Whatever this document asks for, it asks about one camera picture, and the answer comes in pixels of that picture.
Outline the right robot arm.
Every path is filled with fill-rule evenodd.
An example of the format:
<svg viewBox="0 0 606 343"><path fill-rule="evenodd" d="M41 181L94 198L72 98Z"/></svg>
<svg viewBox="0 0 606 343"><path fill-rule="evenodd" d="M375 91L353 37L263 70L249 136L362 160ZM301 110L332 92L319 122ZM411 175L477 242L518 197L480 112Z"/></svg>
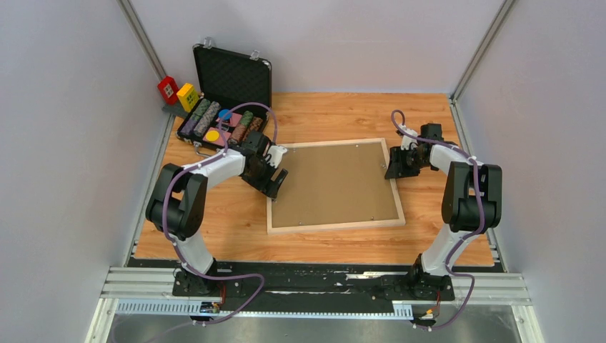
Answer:
<svg viewBox="0 0 606 343"><path fill-rule="evenodd" d="M385 179L416 177L425 167L447 177L441 206L444 224L404 279L412 297L426 299L446 291L460 254L500 223L503 170L446 142L439 124L425 124L420 133L398 124L397 131L402 142L389 150Z"/></svg>

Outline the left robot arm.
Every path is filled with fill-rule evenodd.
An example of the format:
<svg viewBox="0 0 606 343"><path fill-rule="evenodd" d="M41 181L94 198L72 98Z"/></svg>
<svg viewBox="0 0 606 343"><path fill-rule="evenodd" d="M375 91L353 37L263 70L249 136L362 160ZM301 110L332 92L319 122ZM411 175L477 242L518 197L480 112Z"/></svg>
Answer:
<svg viewBox="0 0 606 343"><path fill-rule="evenodd" d="M266 198L275 200L288 175L279 167L288 150L254 131L243 143L225 146L197 163L164 165L145 210L145 218L169 240L182 270L202 295L213 294L220 277L216 259L207 249L199 229L204 218L207 192L222 182L240 177Z"/></svg>

